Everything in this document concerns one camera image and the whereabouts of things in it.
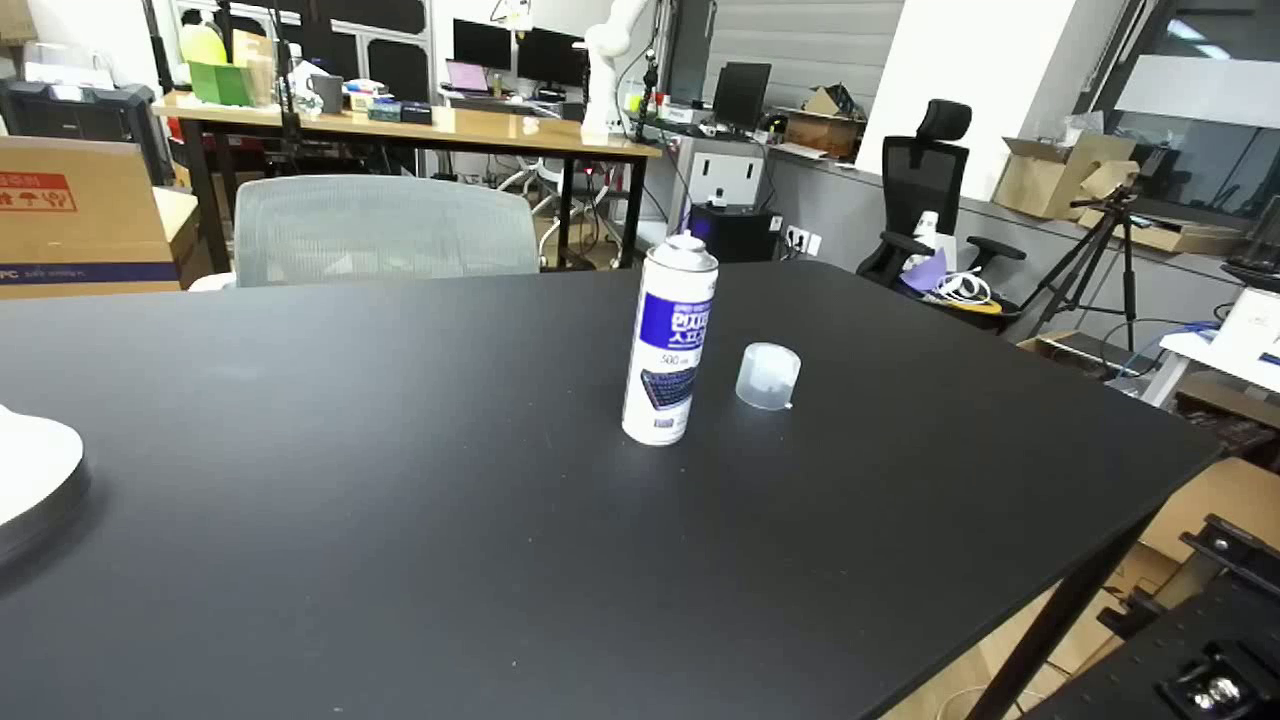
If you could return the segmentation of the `translucent plastic cap lid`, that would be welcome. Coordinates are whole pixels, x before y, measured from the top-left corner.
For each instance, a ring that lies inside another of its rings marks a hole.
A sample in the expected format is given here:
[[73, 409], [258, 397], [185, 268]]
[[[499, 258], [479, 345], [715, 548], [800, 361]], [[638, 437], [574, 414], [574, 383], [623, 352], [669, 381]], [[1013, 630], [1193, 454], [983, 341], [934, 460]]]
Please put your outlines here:
[[786, 345], [747, 345], [737, 370], [737, 397], [755, 411], [788, 411], [804, 361]]

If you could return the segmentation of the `white blue spray can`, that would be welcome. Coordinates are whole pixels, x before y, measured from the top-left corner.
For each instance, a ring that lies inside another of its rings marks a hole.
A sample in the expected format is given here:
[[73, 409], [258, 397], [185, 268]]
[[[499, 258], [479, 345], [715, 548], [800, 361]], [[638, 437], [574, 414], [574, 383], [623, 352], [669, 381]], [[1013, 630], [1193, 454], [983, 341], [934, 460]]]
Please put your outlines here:
[[644, 254], [621, 429], [648, 449], [690, 431], [720, 258], [690, 233]]

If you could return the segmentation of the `wooden desk black legs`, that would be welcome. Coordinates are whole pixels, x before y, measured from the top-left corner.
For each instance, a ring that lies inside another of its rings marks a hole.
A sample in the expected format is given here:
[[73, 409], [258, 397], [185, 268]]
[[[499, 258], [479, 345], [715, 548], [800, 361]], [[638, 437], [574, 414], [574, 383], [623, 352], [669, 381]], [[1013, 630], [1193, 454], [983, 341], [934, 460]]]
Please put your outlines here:
[[152, 102], [152, 110], [179, 129], [185, 169], [192, 174], [192, 191], [201, 207], [201, 241], [216, 273], [232, 268], [225, 199], [232, 199], [237, 188], [216, 188], [210, 143], [225, 143], [230, 137], [275, 137], [286, 147], [300, 147], [303, 139], [338, 139], [338, 143], [404, 143], [404, 147], [486, 151], [486, 154], [554, 154], [564, 163], [564, 174], [574, 174], [574, 169], [588, 159], [623, 163], [629, 215], [621, 228], [621, 262], [638, 258], [644, 170], [659, 154], [659, 147], [644, 139], [585, 139], [577, 121], [539, 121], [539, 114], [475, 110], [475, 106], [431, 106], [427, 125], [356, 121], [352, 110], [288, 121], [282, 106], [204, 102], [192, 93], [165, 93]]

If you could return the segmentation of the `black office chair with headrest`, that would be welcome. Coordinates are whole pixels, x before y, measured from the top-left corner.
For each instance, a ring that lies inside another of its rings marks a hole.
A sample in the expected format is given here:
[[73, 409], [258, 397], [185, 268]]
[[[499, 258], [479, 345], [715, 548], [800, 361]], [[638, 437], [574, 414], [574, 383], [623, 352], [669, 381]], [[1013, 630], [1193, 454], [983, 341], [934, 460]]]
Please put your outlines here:
[[884, 233], [860, 276], [928, 300], [995, 300], [983, 268], [994, 258], [1022, 258], [1022, 249], [990, 236], [958, 241], [967, 129], [967, 102], [928, 101], [913, 137], [882, 143]]

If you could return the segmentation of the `black computer monitor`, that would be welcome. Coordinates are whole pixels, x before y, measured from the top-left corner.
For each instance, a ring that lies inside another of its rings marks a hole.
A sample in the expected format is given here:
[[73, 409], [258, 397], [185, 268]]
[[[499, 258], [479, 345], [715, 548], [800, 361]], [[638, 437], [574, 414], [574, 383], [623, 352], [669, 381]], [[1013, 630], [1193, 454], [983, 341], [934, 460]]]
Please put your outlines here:
[[479, 62], [504, 71], [514, 62], [514, 35], [496, 22], [455, 18], [453, 22], [453, 54], [460, 62]]

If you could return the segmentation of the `grey mesh office chair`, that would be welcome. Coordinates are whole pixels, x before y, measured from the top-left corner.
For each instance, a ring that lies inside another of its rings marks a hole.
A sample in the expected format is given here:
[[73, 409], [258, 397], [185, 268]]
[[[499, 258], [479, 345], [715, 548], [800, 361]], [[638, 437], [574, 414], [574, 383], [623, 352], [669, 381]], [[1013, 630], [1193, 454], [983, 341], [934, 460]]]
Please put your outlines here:
[[490, 183], [333, 170], [247, 178], [237, 191], [240, 286], [538, 273], [534, 207]]

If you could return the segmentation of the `open cardboard box on counter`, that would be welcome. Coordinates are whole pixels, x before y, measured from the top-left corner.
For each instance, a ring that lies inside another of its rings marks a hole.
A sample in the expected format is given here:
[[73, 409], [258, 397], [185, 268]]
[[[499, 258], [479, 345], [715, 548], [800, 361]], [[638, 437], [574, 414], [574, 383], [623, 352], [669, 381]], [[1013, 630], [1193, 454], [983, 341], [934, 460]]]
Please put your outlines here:
[[1137, 174], [1127, 137], [1086, 130], [1071, 147], [1009, 137], [994, 199], [1034, 220], [1063, 220], [1077, 199], [1103, 199]]

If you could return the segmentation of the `green box on desk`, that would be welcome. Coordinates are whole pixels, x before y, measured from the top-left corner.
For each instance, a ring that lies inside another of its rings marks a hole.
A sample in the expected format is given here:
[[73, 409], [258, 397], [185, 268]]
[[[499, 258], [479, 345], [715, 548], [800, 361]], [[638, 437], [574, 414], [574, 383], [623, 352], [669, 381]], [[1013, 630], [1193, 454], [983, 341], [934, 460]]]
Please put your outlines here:
[[189, 74], [204, 102], [254, 102], [247, 71], [237, 62], [192, 62]]

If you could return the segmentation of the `cardboard box with red label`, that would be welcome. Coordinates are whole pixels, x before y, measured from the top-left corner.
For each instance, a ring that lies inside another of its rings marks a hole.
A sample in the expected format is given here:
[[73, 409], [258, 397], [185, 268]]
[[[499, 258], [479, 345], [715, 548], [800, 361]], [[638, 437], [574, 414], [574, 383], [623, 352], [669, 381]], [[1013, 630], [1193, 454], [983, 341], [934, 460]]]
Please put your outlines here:
[[192, 224], [136, 143], [0, 139], [0, 300], [176, 293]]

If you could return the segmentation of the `white round object at edge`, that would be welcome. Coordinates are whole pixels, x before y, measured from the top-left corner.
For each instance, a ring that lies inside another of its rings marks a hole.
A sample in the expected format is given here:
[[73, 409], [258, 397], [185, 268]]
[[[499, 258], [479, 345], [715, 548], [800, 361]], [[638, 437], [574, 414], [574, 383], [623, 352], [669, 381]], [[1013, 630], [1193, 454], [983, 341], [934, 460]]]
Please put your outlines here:
[[53, 414], [0, 411], [0, 524], [53, 499], [83, 463], [83, 437]]

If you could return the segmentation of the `black metal rail frame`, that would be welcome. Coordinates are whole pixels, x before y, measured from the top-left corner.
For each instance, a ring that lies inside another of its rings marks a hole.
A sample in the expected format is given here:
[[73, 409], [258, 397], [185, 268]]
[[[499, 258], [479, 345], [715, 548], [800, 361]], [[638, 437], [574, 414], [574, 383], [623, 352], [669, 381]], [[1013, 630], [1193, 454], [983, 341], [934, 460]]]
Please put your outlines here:
[[1280, 552], [1210, 517], [1202, 585], [1026, 720], [1280, 720]]

